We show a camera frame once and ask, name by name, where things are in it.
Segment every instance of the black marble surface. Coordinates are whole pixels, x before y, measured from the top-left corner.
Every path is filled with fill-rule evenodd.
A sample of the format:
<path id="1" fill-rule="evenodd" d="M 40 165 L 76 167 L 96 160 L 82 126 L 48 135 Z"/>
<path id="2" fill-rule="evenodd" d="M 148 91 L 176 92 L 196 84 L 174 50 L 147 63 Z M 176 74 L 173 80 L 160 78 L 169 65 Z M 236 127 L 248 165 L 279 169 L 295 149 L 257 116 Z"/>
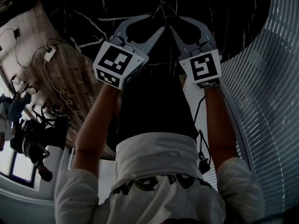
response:
<path id="1" fill-rule="evenodd" d="M 145 42 L 161 26 L 171 24 L 185 43 L 198 41 L 200 32 L 177 16 L 188 16 L 208 26 L 225 62 L 247 47 L 261 31 L 271 0 L 42 0 L 59 34 L 83 54 L 95 59 L 103 40 L 109 39 L 127 18 L 150 14 L 131 25 L 127 34 Z M 176 65 L 177 46 L 166 30 L 149 54 L 151 68 L 183 73 Z"/>

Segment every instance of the person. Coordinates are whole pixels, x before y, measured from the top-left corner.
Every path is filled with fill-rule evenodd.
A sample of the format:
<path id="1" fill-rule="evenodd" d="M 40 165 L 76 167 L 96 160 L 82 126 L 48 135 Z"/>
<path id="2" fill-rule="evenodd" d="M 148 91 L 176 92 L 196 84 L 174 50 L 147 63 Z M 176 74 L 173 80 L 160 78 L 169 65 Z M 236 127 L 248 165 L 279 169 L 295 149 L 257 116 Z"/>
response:
<path id="1" fill-rule="evenodd" d="M 46 182 L 50 182 L 53 174 L 43 163 L 43 160 L 50 155 L 50 153 L 46 150 L 46 147 L 39 143 L 33 144 L 30 140 L 25 138 L 22 149 L 25 156 L 30 158 L 33 166 L 37 168 L 41 178 Z"/>
<path id="2" fill-rule="evenodd" d="M 56 118 L 54 127 L 47 129 L 41 128 L 35 120 L 31 119 L 28 121 L 27 129 L 23 131 L 23 122 L 24 120 L 21 120 L 16 125 L 16 135 L 11 140 L 10 147 L 16 152 L 30 158 L 41 178 L 46 182 L 50 182 L 53 174 L 43 163 L 43 160 L 50 155 L 46 147 L 52 145 L 64 150 L 69 116 L 59 115 Z"/>
<path id="3" fill-rule="evenodd" d="M 105 84 L 78 133 L 72 167 L 57 179 L 58 224 L 221 224 L 226 206 L 247 222 L 263 216 L 263 193 L 238 157 L 221 87 L 205 89 L 217 192 L 199 171 L 198 132 L 178 76 L 146 69 L 123 89 L 116 184 L 99 205 L 99 159 L 118 96 Z"/>
<path id="4" fill-rule="evenodd" d="M 14 100 L 4 97 L 4 101 L 0 105 L 0 151 L 4 149 L 5 141 L 10 141 L 15 135 L 16 126 L 13 124 L 13 128 L 11 128 L 12 123 L 20 118 L 26 105 L 30 103 L 31 96 L 36 93 L 36 89 L 28 88 L 24 97 L 21 98 L 25 87 L 26 83 L 21 81 Z"/>

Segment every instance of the black cable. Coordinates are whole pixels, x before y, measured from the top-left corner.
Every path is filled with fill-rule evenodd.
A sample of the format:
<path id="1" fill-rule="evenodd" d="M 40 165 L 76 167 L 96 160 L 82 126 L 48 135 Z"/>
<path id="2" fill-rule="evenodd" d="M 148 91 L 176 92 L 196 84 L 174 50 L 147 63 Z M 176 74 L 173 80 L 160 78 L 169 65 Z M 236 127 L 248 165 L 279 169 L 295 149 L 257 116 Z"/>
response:
<path id="1" fill-rule="evenodd" d="M 202 141 L 204 141 L 205 145 L 206 145 L 206 148 L 207 148 L 207 151 L 209 152 L 209 165 L 211 164 L 211 153 L 210 153 L 210 149 L 209 149 L 209 146 L 207 145 L 206 143 L 206 140 L 205 140 L 205 137 L 204 137 L 204 134 L 202 133 L 201 130 L 199 130 L 199 134 L 200 134 L 200 152 L 201 152 L 201 148 L 202 148 Z"/>
<path id="2" fill-rule="evenodd" d="M 193 51 L 195 51 L 195 50 L 200 50 L 200 48 L 195 48 L 195 49 L 193 49 L 193 50 L 187 55 L 186 58 L 190 58 L 190 57 L 191 57 L 191 53 L 192 53 Z"/>
<path id="3" fill-rule="evenodd" d="M 5 29 L 1 34 L 0 34 L 0 37 L 2 36 L 2 34 L 5 32 L 5 31 L 7 31 L 7 30 L 13 30 L 12 28 L 7 28 L 7 29 Z"/>
<path id="4" fill-rule="evenodd" d="M 15 56 L 15 59 L 16 59 L 17 63 L 19 64 L 19 66 L 21 66 L 22 68 L 29 68 L 29 67 L 32 65 L 32 63 L 33 63 L 33 58 L 34 58 L 36 52 L 37 52 L 39 49 L 45 49 L 45 50 L 47 51 L 47 49 L 45 48 L 45 46 L 42 46 L 42 47 L 37 48 L 36 51 L 33 53 L 33 56 L 32 56 L 31 62 L 30 62 L 30 65 L 29 65 L 29 66 L 23 66 L 23 65 L 20 64 L 19 61 L 18 61 L 17 50 L 16 50 L 17 45 L 18 45 L 18 40 L 17 40 L 17 38 L 16 38 L 15 41 L 16 41 L 16 43 L 15 43 L 15 47 L 14 47 L 14 56 Z"/>
<path id="5" fill-rule="evenodd" d="M 197 118 L 197 115 L 198 115 L 198 111 L 199 111 L 200 104 L 201 104 L 201 102 L 202 102 L 205 98 L 206 98 L 206 96 L 204 96 L 204 97 L 199 101 L 199 103 L 198 103 L 197 111 L 196 111 L 196 113 L 195 113 L 195 117 L 194 117 L 194 124 L 195 124 L 195 122 L 196 122 L 196 118 Z"/>
<path id="6" fill-rule="evenodd" d="M 56 39 L 56 38 L 50 38 L 49 40 L 47 40 L 47 48 L 48 49 L 50 49 L 50 47 L 48 46 L 48 43 L 49 43 L 49 41 L 51 41 L 51 40 L 55 40 L 55 41 L 58 41 L 58 42 L 62 42 L 62 43 L 66 43 L 66 44 L 69 44 L 68 42 L 65 42 L 65 41 L 62 41 L 62 40 L 59 40 L 59 39 Z"/>
<path id="7" fill-rule="evenodd" d="M 130 46 L 131 48 L 133 48 L 133 50 L 134 50 L 134 51 L 133 51 L 133 53 L 135 53 L 135 52 L 136 52 L 136 53 L 137 53 L 137 55 L 139 55 L 139 54 L 138 54 L 138 52 L 137 52 L 137 51 L 134 49 L 134 47 L 133 47 L 133 46 L 131 46 L 130 44 L 125 44 L 125 45 L 127 45 L 127 46 Z"/>

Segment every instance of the white t-shirt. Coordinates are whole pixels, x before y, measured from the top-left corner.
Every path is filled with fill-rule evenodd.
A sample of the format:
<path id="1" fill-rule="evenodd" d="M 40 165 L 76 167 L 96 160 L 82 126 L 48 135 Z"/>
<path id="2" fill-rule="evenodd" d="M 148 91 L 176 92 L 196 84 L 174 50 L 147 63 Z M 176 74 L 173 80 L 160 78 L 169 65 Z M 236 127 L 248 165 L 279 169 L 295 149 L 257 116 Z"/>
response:
<path id="1" fill-rule="evenodd" d="M 263 216 L 261 188 L 239 158 L 219 167 L 218 193 L 202 179 L 190 137 L 144 133 L 123 141 L 116 151 L 117 182 L 100 206 L 94 174 L 82 169 L 60 173 L 55 193 L 58 224 L 159 224 L 171 218 L 222 224 L 225 204 L 248 222 Z"/>
<path id="2" fill-rule="evenodd" d="M 7 115 L 5 114 L 4 111 L 4 106 L 3 104 L 0 105 L 0 114 L 3 117 L 6 117 Z M 5 141 L 10 141 L 11 139 L 14 138 L 12 129 L 11 129 L 11 122 L 8 120 L 2 120 L 0 119 L 0 133 L 4 133 L 5 134 Z"/>

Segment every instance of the window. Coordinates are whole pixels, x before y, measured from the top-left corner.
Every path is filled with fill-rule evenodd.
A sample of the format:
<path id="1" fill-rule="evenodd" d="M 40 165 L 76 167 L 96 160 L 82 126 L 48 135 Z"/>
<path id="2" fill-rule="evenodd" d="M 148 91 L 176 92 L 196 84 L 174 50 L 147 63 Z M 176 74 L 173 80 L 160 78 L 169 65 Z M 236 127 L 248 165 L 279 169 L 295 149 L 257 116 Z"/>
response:
<path id="1" fill-rule="evenodd" d="M 10 142 L 5 142 L 4 150 L 0 152 L 0 175 L 33 188 L 35 174 L 36 168 L 31 160 L 14 151 Z"/>

